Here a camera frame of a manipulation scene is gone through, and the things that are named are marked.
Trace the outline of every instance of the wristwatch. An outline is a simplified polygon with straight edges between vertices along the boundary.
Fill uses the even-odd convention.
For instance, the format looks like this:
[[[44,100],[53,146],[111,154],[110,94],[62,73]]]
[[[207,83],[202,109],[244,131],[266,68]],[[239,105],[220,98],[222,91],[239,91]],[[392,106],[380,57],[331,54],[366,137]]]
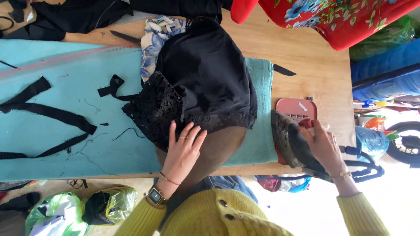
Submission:
[[[160,190],[156,188],[156,186],[152,186],[149,190],[149,194],[147,197],[156,205],[166,205],[168,202],[162,194],[160,194]]]

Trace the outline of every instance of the scissors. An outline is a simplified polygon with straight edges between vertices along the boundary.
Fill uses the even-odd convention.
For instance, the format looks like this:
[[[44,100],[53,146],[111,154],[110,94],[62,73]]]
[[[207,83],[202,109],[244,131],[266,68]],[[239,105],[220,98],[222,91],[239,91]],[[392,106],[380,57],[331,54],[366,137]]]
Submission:
[[[140,46],[142,45],[139,38],[133,37],[133,36],[128,35],[128,34],[120,33],[120,32],[114,31],[114,30],[110,30],[110,32],[112,33],[112,35],[117,36],[118,38],[124,39],[126,41],[132,42],[132,43],[140,45]]]

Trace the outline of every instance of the watch face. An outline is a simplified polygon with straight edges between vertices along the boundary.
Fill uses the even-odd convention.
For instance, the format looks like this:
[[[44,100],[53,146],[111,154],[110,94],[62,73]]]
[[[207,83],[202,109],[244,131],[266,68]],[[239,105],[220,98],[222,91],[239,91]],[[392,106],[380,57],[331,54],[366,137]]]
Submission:
[[[152,191],[149,193],[149,198],[153,203],[157,205],[162,196],[159,194],[158,191],[156,191],[156,189],[153,188]]]

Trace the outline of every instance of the yellow sweater sleeve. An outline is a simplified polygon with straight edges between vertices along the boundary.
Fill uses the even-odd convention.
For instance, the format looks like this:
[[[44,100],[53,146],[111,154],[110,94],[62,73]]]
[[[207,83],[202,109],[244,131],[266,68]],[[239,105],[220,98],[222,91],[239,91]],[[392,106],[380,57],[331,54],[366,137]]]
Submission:
[[[352,197],[337,197],[350,236],[389,236],[382,220],[363,193]]]
[[[144,197],[124,220],[115,236],[152,236],[165,216],[166,209],[157,209]]]

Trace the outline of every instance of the woman's left hand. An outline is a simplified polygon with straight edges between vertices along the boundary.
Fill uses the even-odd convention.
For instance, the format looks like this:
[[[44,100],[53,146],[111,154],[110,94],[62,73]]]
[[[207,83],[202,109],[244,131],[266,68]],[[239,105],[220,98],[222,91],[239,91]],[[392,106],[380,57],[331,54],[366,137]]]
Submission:
[[[178,185],[187,177],[198,157],[200,156],[200,147],[207,136],[204,130],[195,139],[200,126],[194,127],[194,123],[189,123],[181,132],[178,141],[175,138],[176,123],[172,121],[169,129],[169,148],[163,164],[162,173],[170,180],[160,177],[156,187],[162,191],[165,199],[169,199]]]

